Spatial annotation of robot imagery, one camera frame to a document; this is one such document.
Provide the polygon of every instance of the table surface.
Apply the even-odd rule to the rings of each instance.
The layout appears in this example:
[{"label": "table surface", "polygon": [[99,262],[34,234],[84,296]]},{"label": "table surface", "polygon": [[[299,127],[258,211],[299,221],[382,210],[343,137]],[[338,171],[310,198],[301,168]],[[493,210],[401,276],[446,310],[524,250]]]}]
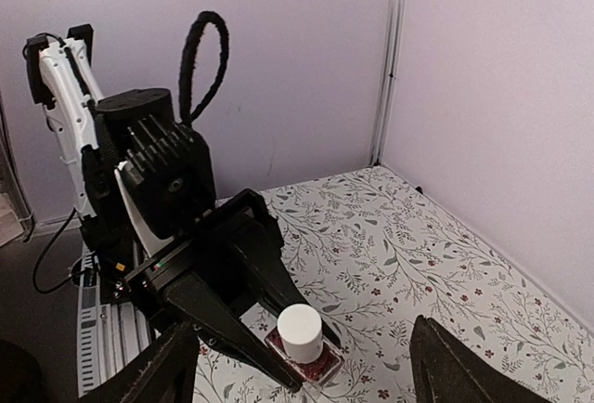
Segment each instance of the table surface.
[{"label": "table surface", "polygon": [[[413,403],[408,342],[433,317],[484,361],[550,401],[594,401],[586,330],[455,217],[382,167],[263,193],[283,261],[341,336],[341,373],[321,395],[290,394],[202,346],[194,402]],[[253,307],[261,338],[275,319]]]}]

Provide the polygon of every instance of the coiled black cable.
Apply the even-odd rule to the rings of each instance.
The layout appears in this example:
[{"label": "coiled black cable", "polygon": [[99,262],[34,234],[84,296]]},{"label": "coiled black cable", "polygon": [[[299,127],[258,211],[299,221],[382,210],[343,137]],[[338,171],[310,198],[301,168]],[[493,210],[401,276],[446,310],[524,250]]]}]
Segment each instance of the coiled black cable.
[{"label": "coiled black cable", "polygon": [[[220,37],[221,53],[219,55],[219,69],[211,88],[202,101],[196,105],[194,110],[191,110],[192,80],[196,66],[196,55],[198,53],[200,39],[208,24],[212,24],[216,28]],[[225,21],[213,11],[202,11],[190,28],[184,50],[182,51],[182,62],[179,70],[179,116],[183,124],[190,126],[213,100],[225,77],[228,60],[229,31],[225,25]]]}]

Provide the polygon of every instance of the green leaf pattern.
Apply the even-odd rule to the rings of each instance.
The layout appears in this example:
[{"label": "green leaf pattern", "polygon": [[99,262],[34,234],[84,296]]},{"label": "green leaf pattern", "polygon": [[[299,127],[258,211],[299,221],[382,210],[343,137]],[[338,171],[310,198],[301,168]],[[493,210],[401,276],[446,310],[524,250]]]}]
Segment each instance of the green leaf pattern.
[{"label": "green leaf pattern", "polygon": [[[490,366],[550,401],[594,396],[586,330],[452,215],[382,167],[264,193],[283,261],[341,337],[345,365],[321,395],[292,395],[206,346],[194,402],[414,403],[408,340],[431,316]],[[243,321],[264,338],[260,306]]]}]

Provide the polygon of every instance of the white cylinder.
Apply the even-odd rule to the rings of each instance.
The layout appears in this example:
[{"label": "white cylinder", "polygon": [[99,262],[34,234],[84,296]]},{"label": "white cylinder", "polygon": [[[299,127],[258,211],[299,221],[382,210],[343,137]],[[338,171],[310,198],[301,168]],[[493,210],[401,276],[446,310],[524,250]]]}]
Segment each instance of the white cylinder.
[{"label": "white cylinder", "polygon": [[277,329],[287,356],[296,363],[312,363],[322,355],[322,318],[313,307],[288,306],[278,316]]}]

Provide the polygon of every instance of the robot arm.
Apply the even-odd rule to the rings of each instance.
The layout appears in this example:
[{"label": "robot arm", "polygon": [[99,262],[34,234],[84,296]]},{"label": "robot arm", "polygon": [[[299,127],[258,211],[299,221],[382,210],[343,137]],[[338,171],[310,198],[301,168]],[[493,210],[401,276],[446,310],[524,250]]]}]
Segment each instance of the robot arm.
[{"label": "robot arm", "polygon": [[[227,52],[215,85],[190,113],[184,102],[191,98],[194,58],[208,23]],[[180,73],[183,123],[174,120],[167,89],[102,96],[90,70],[90,26],[71,29],[65,40],[28,40],[29,80],[70,169],[84,241],[109,274],[105,285],[119,281],[123,298],[160,332],[190,322],[212,349],[297,390],[303,377],[239,319],[255,303],[276,316],[306,303],[280,260],[278,223],[262,196],[248,189],[215,207],[210,151],[190,125],[222,82],[227,38],[213,12],[200,13],[190,29]],[[136,266],[138,242],[147,259]],[[323,332],[340,346],[325,323]]]},{"label": "robot arm", "polygon": [[[90,26],[77,29],[92,33]],[[35,63],[38,60],[36,67],[30,67],[39,86],[33,90],[32,84],[32,90],[37,92],[33,96],[44,99],[47,124],[56,135],[61,159],[68,166],[74,184],[74,208],[80,217],[94,216],[84,190],[82,148],[98,148],[87,105],[97,104],[103,94],[91,72],[86,42],[74,37],[48,42],[47,36],[39,35],[30,39],[26,48],[28,60],[34,59]]]}]

